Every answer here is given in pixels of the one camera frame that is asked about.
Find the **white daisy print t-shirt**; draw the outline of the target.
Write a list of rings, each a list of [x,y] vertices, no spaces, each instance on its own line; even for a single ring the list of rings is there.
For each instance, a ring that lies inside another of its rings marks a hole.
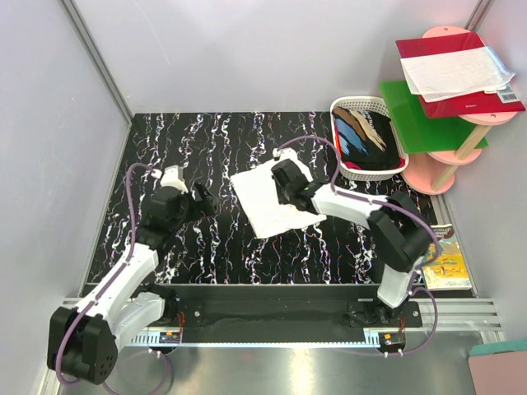
[[[231,186],[257,239],[303,229],[327,219],[325,215],[299,211],[290,203],[279,203],[272,167],[282,163],[284,160],[268,160],[252,170],[230,177]]]

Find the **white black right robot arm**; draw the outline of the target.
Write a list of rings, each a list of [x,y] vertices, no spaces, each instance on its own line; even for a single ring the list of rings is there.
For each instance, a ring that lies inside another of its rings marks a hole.
[[[430,245],[438,243],[413,201],[403,193],[368,195],[309,180],[291,159],[275,160],[271,172],[282,205],[337,217],[371,232],[375,254],[384,264],[374,316],[381,325],[396,324],[403,317],[402,304],[410,296],[417,270]]]

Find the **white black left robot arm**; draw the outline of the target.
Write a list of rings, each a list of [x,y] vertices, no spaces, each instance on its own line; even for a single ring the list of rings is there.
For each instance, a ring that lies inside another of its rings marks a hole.
[[[156,190],[142,205],[134,243],[74,307],[60,307],[49,324],[47,366],[56,374],[103,383],[119,353],[151,323],[172,324],[176,293],[143,285],[175,245],[180,229],[217,213],[217,199],[201,184],[194,193],[175,186]]]

